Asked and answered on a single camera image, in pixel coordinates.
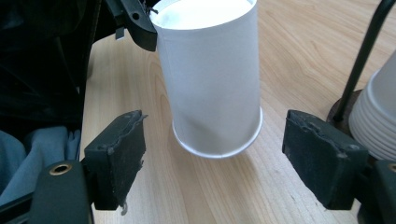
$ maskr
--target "paper cup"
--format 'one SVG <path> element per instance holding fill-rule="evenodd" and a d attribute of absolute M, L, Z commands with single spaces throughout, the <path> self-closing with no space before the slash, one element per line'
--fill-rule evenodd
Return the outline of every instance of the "paper cup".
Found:
<path fill-rule="evenodd" d="M 372 75 L 349 117 L 354 138 L 379 160 L 396 160 L 396 53 Z"/>
<path fill-rule="evenodd" d="M 256 0 L 162 0 L 154 9 L 177 141 L 205 158 L 243 151 L 262 126 Z"/>

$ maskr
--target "black metal bracket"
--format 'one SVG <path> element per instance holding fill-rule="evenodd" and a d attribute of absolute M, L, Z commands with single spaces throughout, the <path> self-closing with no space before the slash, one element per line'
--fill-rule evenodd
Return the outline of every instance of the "black metal bracket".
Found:
<path fill-rule="evenodd" d="M 150 7 L 146 1 L 106 0 L 106 4 L 118 28 L 127 28 L 140 48 L 155 51 L 157 31 L 149 19 Z"/>
<path fill-rule="evenodd" d="M 141 111 L 114 119 L 86 148 L 83 161 L 40 173 L 33 194 L 0 206 L 0 223 L 93 223 L 98 210 L 124 206 L 146 152 Z"/>
<path fill-rule="evenodd" d="M 283 153 L 327 209 L 361 202 L 359 223 L 396 223 L 396 161 L 368 164 L 368 150 L 313 115 L 290 110 Z"/>

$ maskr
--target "wood grain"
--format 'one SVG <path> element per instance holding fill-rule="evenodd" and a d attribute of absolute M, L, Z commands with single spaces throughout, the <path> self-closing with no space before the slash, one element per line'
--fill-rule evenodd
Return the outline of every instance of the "wood grain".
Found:
<path fill-rule="evenodd" d="M 326 119 L 338 100 L 379 1 L 259 0 L 264 124 L 255 143 L 226 160 L 182 149 L 172 132 L 157 53 L 131 37 L 92 49 L 81 148 L 116 116 L 141 109 L 147 153 L 128 195 L 126 216 L 95 211 L 96 223 L 357 223 L 352 211 L 326 210 L 281 152 L 288 109 Z M 358 89 L 396 44 L 392 10 Z"/>

